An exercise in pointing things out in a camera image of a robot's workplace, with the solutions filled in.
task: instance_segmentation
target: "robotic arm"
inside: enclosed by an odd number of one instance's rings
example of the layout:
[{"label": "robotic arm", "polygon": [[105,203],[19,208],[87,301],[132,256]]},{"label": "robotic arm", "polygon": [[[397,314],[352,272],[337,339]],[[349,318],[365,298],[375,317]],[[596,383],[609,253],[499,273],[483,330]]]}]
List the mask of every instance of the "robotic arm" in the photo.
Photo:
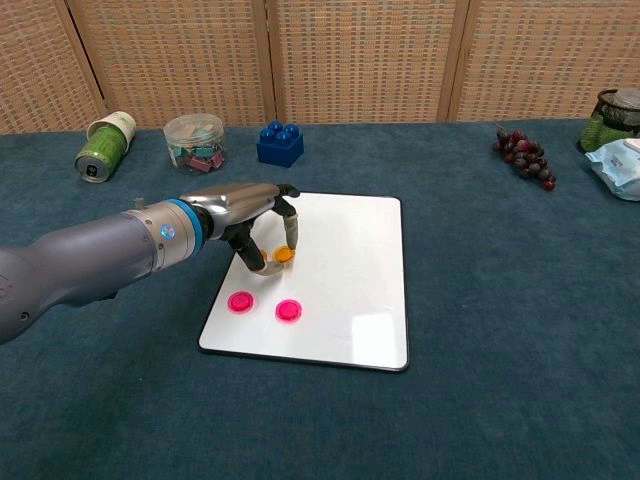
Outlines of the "robotic arm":
[{"label": "robotic arm", "polygon": [[81,306],[196,255],[207,240],[225,240],[249,270],[274,275],[250,236],[268,210],[281,215],[295,250],[298,220],[283,197],[291,185],[210,187],[118,215],[48,233],[28,247],[0,247],[0,344],[57,304]]}]

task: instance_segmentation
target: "plastic bag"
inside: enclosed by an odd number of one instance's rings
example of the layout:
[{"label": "plastic bag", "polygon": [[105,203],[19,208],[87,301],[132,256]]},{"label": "plastic bag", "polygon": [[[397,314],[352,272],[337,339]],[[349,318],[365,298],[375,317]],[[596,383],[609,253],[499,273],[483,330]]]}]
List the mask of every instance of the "plastic bag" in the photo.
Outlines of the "plastic bag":
[{"label": "plastic bag", "polygon": [[586,155],[591,169],[614,195],[637,202],[640,201],[640,152],[625,142],[616,140]]}]

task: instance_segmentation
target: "blue lego brick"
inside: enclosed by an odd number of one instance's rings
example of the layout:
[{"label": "blue lego brick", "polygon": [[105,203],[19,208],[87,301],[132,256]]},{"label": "blue lego brick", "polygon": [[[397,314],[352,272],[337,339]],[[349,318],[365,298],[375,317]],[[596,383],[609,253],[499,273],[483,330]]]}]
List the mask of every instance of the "blue lego brick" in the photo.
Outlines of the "blue lego brick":
[{"label": "blue lego brick", "polygon": [[262,129],[256,147],[259,161],[287,168],[304,153],[302,133],[298,127],[294,124],[283,127],[277,120]]}]

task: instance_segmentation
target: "pink disc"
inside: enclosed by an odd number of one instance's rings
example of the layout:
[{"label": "pink disc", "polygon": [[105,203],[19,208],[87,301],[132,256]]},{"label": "pink disc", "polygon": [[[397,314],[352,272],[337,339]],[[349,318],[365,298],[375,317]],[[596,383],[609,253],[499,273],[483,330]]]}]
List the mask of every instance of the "pink disc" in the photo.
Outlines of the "pink disc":
[{"label": "pink disc", "polygon": [[295,322],[302,315],[302,306],[295,300],[283,300],[276,307],[276,317],[283,322]]},{"label": "pink disc", "polygon": [[233,313],[245,313],[253,307],[253,295],[249,292],[236,292],[227,300],[227,307]]}]

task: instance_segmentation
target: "blue carpet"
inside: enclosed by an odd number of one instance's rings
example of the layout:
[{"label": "blue carpet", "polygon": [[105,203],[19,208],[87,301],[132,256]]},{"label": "blue carpet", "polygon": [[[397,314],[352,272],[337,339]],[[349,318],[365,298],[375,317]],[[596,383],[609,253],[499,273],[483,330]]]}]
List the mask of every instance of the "blue carpet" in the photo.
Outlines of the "blue carpet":
[{"label": "blue carpet", "polygon": [[575,150],[584,122],[517,125],[553,193],[494,156],[489,123],[308,126],[291,169],[230,128],[205,176],[141,131],[99,185],[73,169],[83,133],[0,137],[0,243],[212,183],[399,197],[411,354],[386,374],[199,353],[231,258],[210,243],[0,346],[0,478],[640,478],[638,205]]}]

